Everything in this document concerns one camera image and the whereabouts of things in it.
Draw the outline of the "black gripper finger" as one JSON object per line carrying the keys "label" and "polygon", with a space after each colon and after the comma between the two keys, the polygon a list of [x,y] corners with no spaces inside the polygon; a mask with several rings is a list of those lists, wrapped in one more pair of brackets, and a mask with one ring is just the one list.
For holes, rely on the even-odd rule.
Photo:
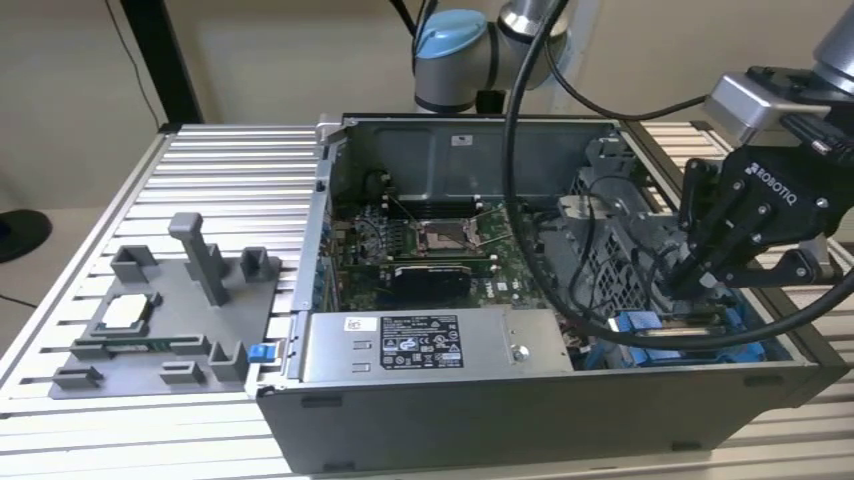
{"label": "black gripper finger", "polygon": [[754,265],[774,207],[752,190],[746,182],[724,184],[693,224],[693,277],[704,288],[765,287],[774,279],[770,270]]}
{"label": "black gripper finger", "polygon": [[714,203],[718,168],[705,159],[692,158],[686,163],[678,226],[686,233],[688,254],[674,265],[670,273],[670,288],[676,299],[692,299],[700,295],[700,278],[706,256],[708,234],[701,226]]}

